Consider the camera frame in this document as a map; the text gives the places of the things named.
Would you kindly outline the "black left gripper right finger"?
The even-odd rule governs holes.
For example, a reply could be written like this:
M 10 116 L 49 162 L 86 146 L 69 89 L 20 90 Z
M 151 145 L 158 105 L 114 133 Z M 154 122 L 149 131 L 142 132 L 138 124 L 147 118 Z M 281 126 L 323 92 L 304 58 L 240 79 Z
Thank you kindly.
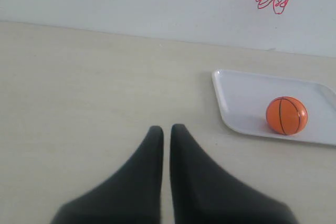
M 170 181 L 175 223 L 297 223 L 284 203 L 221 168 L 183 124 L 170 140 Z

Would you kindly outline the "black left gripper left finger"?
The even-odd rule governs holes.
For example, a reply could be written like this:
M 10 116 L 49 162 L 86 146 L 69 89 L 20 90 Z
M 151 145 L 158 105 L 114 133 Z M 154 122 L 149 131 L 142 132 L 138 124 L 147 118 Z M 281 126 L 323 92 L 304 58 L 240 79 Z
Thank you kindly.
M 163 151 L 163 130 L 152 126 L 117 172 L 63 205 L 52 223 L 160 223 Z

